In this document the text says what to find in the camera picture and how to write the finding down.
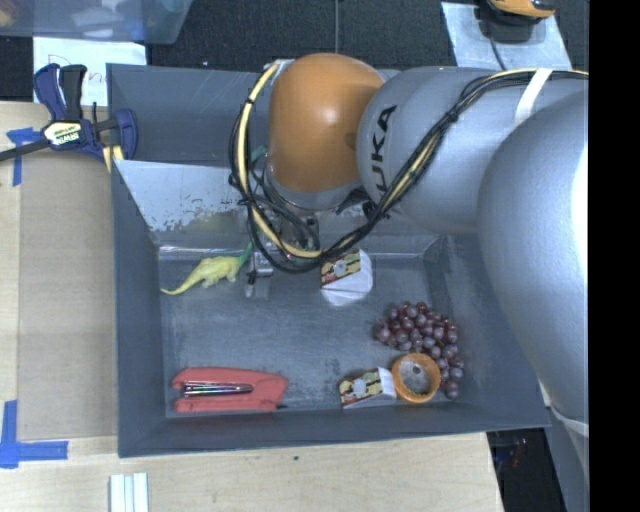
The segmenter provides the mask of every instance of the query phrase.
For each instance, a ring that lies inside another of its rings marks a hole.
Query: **tape roll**
[[[391,375],[398,398],[410,404],[428,402],[440,388],[440,368],[426,354],[402,356],[393,363]]]

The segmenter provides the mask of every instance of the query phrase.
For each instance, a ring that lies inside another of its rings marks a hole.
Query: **black floor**
[[[471,0],[459,3],[473,3]],[[559,0],[573,66],[589,70],[588,0]],[[274,58],[335,51],[378,68],[455,65],[440,2],[431,0],[194,0],[173,45],[148,45],[149,64],[259,71]],[[0,99],[31,101],[32,44],[0,36]],[[506,512],[565,512],[542,430],[491,432]]]

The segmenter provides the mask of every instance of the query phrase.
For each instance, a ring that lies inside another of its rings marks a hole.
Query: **yellow toy dinosaur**
[[[193,269],[189,277],[185,279],[175,290],[165,290],[161,288],[162,293],[167,295],[178,295],[186,292],[192,286],[195,286],[200,281],[203,288],[208,288],[211,285],[216,284],[220,279],[226,277],[232,283],[236,280],[236,274],[240,267],[244,265],[245,261],[249,258],[253,244],[249,243],[247,248],[240,256],[216,256],[215,258],[204,258],[198,263],[198,266]]]

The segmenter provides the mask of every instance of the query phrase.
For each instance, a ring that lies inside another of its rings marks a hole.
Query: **stapler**
[[[480,30],[498,43],[526,43],[533,28],[553,16],[558,0],[482,0],[476,18]]]
[[[265,411],[280,404],[289,382],[280,375],[238,368],[186,368],[171,381],[182,397],[177,413]]]

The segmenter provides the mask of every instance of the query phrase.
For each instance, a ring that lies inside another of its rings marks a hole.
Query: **grapes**
[[[415,306],[409,306],[406,309],[406,313],[409,318],[413,319],[418,316],[418,308],[416,308]]]
[[[422,345],[422,334],[420,334],[418,329],[413,329],[409,333],[409,339],[414,342],[420,340],[420,345]]]
[[[418,313],[413,323],[416,324],[416,327],[425,327],[427,325],[427,317],[422,313]]]
[[[411,318],[409,318],[408,316],[405,316],[402,319],[402,321],[400,322],[400,325],[402,326],[402,330],[406,332],[411,332],[413,328],[416,326],[413,320],[411,320]]]
[[[458,345],[445,345],[442,349],[442,357],[446,357],[448,361],[453,359],[458,353]]]
[[[409,335],[405,331],[398,331],[396,333],[396,341],[398,342],[398,345],[406,343],[409,341]]]
[[[428,355],[431,356],[431,359],[440,359],[440,356],[442,355],[442,349],[438,345],[435,345],[429,349]]]
[[[440,389],[449,400],[460,393],[464,361],[458,348],[458,327],[426,302],[391,304],[373,331],[374,337],[403,352],[424,352],[440,368]]]
[[[444,327],[442,327],[441,325],[434,327],[433,337],[435,338],[436,341],[442,340],[442,338],[444,338]]]
[[[430,338],[429,336],[425,336],[422,338],[422,348],[430,349],[436,346],[436,340]]]
[[[464,371],[462,368],[450,368],[449,369],[449,378],[452,380],[459,381],[464,376]]]

